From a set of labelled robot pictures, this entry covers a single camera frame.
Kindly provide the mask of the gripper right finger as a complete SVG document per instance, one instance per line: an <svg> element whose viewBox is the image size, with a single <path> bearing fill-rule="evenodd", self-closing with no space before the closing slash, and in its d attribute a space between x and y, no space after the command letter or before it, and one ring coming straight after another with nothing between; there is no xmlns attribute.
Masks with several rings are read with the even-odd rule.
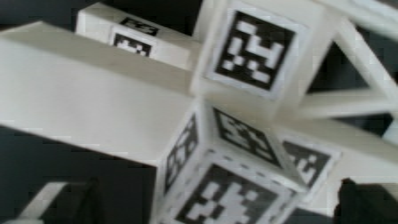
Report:
<svg viewBox="0 0 398 224"><path fill-rule="evenodd" d="M398 183L341 180L333 224L398 224Z"/></svg>

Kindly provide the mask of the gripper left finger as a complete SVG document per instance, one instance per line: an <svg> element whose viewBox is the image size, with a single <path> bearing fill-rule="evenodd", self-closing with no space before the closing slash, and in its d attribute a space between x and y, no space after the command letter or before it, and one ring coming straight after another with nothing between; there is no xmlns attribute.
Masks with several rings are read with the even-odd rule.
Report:
<svg viewBox="0 0 398 224"><path fill-rule="evenodd" d="M105 224L98 179L48 182L7 224Z"/></svg>

